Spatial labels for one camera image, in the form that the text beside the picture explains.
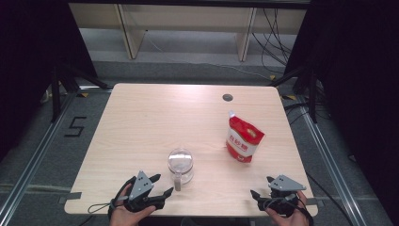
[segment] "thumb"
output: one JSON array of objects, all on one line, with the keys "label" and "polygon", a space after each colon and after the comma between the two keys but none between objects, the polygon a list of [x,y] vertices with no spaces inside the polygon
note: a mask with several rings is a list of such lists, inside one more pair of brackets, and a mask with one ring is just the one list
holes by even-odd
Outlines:
[{"label": "thumb", "polygon": [[275,210],[266,208],[265,211],[278,225],[284,221],[284,219]]},{"label": "thumb", "polygon": [[155,206],[149,206],[143,210],[141,210],[140,212],[136,213],[137,218],[139,218],[139,220],[142,220],[143,218],[149,216],[150,214],[152,214],[152,212],[154,212],[156,210]]}]

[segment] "hand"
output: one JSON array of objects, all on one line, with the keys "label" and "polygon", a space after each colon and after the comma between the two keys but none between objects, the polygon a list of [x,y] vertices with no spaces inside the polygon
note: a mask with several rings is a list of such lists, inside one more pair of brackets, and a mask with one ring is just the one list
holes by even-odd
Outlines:
[{"label": "hand", "polygon": [[[306,196],[302,191],[298,190],[297,195],[300,199],[298,202],[299,208],[304,208],[306,205]],[[267,208],[266,213],[275,221],[279,226],[308,226],[309,222],[299,210],[295,210],[294,213],[289,218],[282,218],[276,211]]]},{"label": "hand", "polygon": [[[127,192],[127,189],[131,186],[129,184],[125,187],[120,193],[121,196],[124,196]],[[155,206],[149,206],[143,209],[140,212],[133,213],[127,210],[123,205],[121,205],[123,201],[116,202],[116,205],[120,205],[114,209],[112,213],[111,219],[109,221],[110,226],[138,226],[138,222],[143,218],[149,216],[153,211],[156,210]]]}]

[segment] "glass cup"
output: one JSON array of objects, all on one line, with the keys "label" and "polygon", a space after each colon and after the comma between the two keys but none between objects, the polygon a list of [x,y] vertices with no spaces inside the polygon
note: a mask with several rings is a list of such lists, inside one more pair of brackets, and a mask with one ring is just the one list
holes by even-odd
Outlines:
[{"label": "glass cup", "polygon": [[182,190],[182,185],[188,183],[194,176],[193,156],[187,149],[173,150],[168,158],[168,166],[176,191]]}]

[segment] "light wood tabletop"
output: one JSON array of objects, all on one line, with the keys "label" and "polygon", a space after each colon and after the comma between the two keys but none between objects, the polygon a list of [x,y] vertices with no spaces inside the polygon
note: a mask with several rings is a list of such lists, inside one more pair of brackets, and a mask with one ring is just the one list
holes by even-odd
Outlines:
[{"label": "light wood tabletop", "polygon": [[[223,95],[230,94],[231,101]],[[265,133],[252,162],[241,163],[226,147],[229,111]],[[65,211],[86,214],[110,202],[140,170],[160,173],[150,197],[173,186],[168,155],[184,147],[193,154],[194,177],[173,191],[155,216],[264,217],[253,189],[269,197],[266,176],[299,182],[313,198],[295,140],[275,88],[213,85],[117,84],[108,100]],[[96,214],[106,214],[107,208]],[[317,206],[309,205],[311,215]]]}]

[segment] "food packet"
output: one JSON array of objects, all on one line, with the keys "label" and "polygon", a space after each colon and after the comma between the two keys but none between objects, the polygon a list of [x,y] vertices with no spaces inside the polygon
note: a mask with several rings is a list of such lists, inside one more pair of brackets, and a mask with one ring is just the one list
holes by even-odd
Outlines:
[{"label": "food packet", "polygon": [[251,162],[252,155],[258,148],[264,133],[252,124],[235,116],[233,111],[229,112],[229,133],[226,145],[231,156],[240,162]]}]

